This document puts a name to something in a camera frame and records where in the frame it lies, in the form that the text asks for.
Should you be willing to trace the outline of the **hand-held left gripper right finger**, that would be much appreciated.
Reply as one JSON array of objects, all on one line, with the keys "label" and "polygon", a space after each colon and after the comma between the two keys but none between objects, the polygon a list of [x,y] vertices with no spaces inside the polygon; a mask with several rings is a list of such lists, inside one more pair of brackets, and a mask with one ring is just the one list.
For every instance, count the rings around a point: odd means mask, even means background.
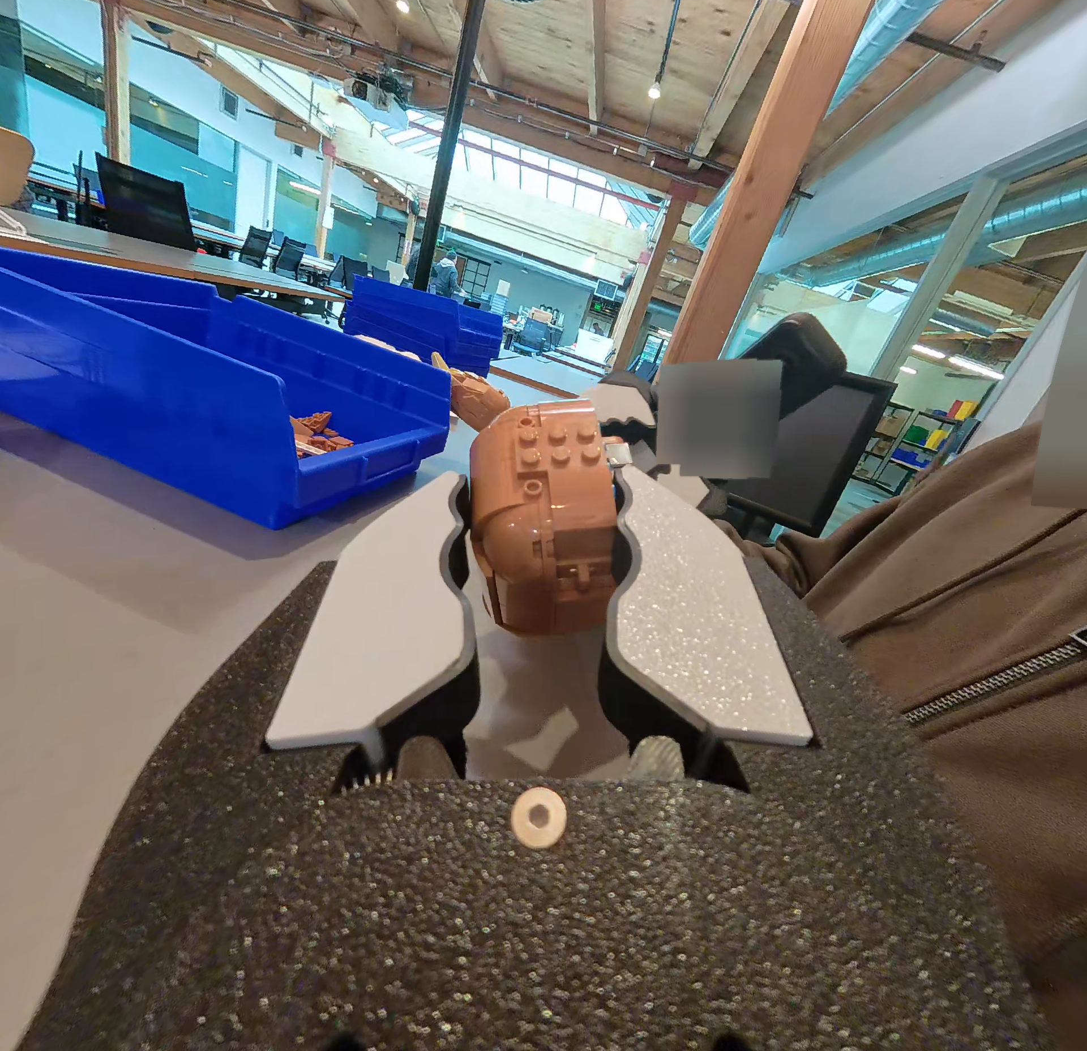
[{"label": "hand-held left gripper right finger", "polygon": [[605,720],[685,763],[722,745],[810,745],[814,731],[737,546],[632,465],[619,489],[619,586],[605,611]]}]

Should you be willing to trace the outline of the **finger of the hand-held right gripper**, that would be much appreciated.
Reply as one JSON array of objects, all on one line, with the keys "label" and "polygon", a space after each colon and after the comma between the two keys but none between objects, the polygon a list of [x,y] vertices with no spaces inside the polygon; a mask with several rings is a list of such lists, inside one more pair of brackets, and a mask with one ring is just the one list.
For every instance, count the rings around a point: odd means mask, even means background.
[{"label": "finger of the hand-held right gripper", "polygon": [[657,475],[658,393],[654,386],[594,386],[590,402],[601,431],[630,447],[632,465]]}]

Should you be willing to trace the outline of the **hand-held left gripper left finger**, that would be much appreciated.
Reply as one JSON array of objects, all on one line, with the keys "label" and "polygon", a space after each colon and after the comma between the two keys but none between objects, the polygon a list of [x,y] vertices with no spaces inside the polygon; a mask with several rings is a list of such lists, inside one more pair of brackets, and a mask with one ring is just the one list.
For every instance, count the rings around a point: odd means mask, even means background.
[{"label": "hand-held left gripper left finger", "polygon": [[343,547],[265,731],[270,750],[352,745],[392,763],[461,735],[480,702],[464,595],[468,480],[442,474]]}]

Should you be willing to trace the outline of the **blue plastic bin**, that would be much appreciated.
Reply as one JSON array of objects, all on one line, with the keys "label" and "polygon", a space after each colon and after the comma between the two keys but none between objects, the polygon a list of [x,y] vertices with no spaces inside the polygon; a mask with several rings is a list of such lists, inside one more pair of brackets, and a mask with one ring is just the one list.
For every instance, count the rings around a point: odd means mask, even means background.
[{"label": "blue plastic bin", "polygon": [[[268,529],[418,470],[373,349],[211,284],[2,249],[2,411]],[[352,449],[299,462],[289,417]]]}]

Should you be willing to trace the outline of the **black monitor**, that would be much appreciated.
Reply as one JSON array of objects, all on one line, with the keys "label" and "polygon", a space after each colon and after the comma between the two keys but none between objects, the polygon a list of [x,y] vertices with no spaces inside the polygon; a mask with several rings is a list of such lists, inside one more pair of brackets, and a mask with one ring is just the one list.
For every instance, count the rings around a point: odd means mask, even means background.
[{"label": "black monitor", "polygon": [[890,403],[896,385],[846,373],[780,420],[769,478],[729,483],[725,521],[753,540],[773,525],[819,537]]}]

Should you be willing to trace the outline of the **brown toy figure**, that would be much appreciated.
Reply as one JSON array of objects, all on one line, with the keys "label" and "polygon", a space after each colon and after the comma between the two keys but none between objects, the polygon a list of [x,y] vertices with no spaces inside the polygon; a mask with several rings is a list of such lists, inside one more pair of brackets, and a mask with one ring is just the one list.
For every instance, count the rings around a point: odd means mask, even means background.
[{"label": "brown toy figure", "polygon": [[400,424],[448,431],[460,422],[482,431],[511,406],[500,388],[475,373],[449,366],[437,351],[429,359],[430,370],[425,371],[425,362],[414,352],[367,335],[358,340],[390,354],[378,360],[386,380],[380,405],[396,413]]}]

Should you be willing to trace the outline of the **colourful storage shelf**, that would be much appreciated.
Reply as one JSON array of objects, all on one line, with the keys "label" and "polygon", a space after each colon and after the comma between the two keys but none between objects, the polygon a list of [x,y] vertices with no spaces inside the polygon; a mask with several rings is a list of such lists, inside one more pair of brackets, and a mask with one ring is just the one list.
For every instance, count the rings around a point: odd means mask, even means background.
[{"label": "colourful storage shelf", "polygon": [[977,401],[957,400],[944,411],[889,402],[862,450],[853,478],[888,495],[901,495],[945,445],[955,450],[965,442],[979,406]]}]

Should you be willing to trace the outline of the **pile of brown bricks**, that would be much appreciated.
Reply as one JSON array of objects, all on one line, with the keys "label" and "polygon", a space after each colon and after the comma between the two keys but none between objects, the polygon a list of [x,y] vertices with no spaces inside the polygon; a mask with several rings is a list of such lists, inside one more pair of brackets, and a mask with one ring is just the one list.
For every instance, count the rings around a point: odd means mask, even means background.
[{"label": "pile of brown bricks", "polygon": [[333,412],[320,410],[307,417],[289,417],[293,453],[301,463],[333,452],[352,449],[357,441],[333,427]]}]

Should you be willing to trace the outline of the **stack of blue bins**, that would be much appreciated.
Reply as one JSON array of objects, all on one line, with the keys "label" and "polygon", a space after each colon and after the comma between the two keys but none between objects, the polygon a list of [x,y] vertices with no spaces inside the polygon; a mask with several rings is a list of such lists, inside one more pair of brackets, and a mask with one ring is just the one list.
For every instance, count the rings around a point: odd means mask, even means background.
[{"label": "stack of blue bins", "polygon": [[357,275],[345,311],[346,334],[377,339],[427,363],[438,352],[447,365],[483,379],[500,352],[501,316],[452,298]]}]

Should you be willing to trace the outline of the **black pole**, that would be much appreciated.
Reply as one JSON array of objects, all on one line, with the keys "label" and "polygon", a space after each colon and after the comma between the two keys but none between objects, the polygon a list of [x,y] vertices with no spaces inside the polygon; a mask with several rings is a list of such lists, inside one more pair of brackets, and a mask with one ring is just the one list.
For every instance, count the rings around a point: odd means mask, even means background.
[{"label": "black pole", "polygon": [[453,70],[446,111],[443,111],[442,135],[440,136],[434,167],[430,193],[426,208],[425,226],[420,243],[420,257],[413,283],[414,288],[422,293],[428,290],[439,229],[442,226],[443,204],[446,203],[453,158],[455,158],[463,111],[467,101],[468,85],[473,75],[473,60],[482,33],[482,17],[485,3],[486,0],[468,0],[467,10],[465,10],[466,14],[462,18],[459,47],[457,47],[455,68]]}]

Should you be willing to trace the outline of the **ceiling projector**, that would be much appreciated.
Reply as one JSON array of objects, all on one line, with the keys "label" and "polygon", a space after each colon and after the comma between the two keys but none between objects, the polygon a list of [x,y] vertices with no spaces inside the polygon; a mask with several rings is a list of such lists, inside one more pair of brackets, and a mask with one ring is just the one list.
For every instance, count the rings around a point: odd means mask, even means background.
[{"label": "ceiling projector", "polygon": [[343,97],[365,118],[393,132],[409,126],[414,76],[393,66],[353,74],[343,80]]}]

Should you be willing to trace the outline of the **wooden background table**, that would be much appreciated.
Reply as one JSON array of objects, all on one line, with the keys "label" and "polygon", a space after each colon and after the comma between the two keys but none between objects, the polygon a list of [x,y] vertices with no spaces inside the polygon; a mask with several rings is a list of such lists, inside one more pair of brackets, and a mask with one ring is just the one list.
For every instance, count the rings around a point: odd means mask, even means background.
[{"label": "wooden background table", "polygon": [[64,258],[117,270],[164,275],[187,281],[204,281],[241,291],[259,291],[313,300],[343,301],[350,293],[297,281],[292,277],[257,270],[232,259],[208,257],[161,243],[74,224],[2,212],[1,246],[41,257]]}]

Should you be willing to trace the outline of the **black office chair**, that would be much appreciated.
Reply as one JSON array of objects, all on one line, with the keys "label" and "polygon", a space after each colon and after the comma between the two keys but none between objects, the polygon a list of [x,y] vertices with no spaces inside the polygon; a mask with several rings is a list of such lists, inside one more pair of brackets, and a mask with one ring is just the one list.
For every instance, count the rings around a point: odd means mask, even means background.
[{"label": "black office chair", "polygon": [[185,188],[182,182],[96,154],[108,232],[196,252]]}]

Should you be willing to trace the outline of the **wood-framed black screen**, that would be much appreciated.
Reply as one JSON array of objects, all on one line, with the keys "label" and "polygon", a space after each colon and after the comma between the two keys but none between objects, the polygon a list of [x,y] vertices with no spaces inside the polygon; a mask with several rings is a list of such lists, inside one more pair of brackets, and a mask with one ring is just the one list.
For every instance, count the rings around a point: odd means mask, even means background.
[{"label": "wood-framed black screen", "polygon": [[18,132],[1,127],[1,207],[29,212],[34,195],[27,189],[35,160],[32,141]]}]

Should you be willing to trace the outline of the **wooden post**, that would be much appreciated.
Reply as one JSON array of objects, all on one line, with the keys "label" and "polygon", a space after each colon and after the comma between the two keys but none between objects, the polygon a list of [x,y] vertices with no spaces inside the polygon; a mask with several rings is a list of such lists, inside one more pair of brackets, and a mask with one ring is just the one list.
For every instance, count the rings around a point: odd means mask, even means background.
[{"label": "wooden post", "polygon": [[725,195],[663,364],[727,343],[874,0],[803,0]]}]

